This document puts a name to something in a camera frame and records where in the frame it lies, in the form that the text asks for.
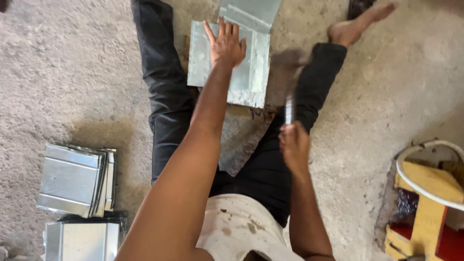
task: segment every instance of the dusty floor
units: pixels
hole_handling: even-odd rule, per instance
[[[168,3],[185,61],[190,20],[214,21],[219,0]],[[347,5],[282,0],[271,53],[326,41]],[[349,50],[311,132],[337,260],[388,260],[373,229],[397,151],[433,137],[464,146],[463,18],[459,0],[404,0]],[[0,13],[0,48],[0,242],[43,253],[44,224],[57,218],[35,208],[47,142],[119,148],[116,203],[132,218],[150,189],[152,138],[130,1],[13,0]],[[221,165],[236,173],[265,128],[228,113]]]

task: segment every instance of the bare foot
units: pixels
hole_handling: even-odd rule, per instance
[[[349,47],[359,40],[361,34],[372,23],[385,19],[398,7],[398,3],[377,5],[369,8],[358,18],[332,24],[327,30],[329,41],[333,44]]]

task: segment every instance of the dark cloth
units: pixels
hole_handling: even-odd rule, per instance
[[[142,55],[143,79],[150,93],[153,184],[183,140],[194,104],[174,48],[172,7],[159,0],[133,0],[132,11]],[[321,43],[314,46],[312,61],[303,69],[296,88],[296,119],[308,132],[346,54],[343,46]],[[218,167],[210,197],[226,193],[252,197],[285,227],[290,214],[292,176],[279,150],[277,136],[282,124],[283,109],[276,114],[256,150],[235,177]]]

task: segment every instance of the person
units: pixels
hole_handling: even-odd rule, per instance
[[[133,0],[132,11],[148,85],[153,132],[152,188],[116,261],[334,260],[308,170],[309,131],[347,48],[396,3],[333,24],[318,43],[296,88],[296,119],[280,110],[241,171],[218,167],[232,70],[245,58],[238,25],[219,18],[211,42],[213,69],[196,107],[174,48],[173,10],[160,0]],[[290,216],[291,249],[282,229]]]

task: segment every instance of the white shirt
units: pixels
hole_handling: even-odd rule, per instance
[[[282,227],[270,212],[240,194],[208,199],[197,247],[214,261],[242,261],[250,251],[269,261],[303,261],[286,246]]]

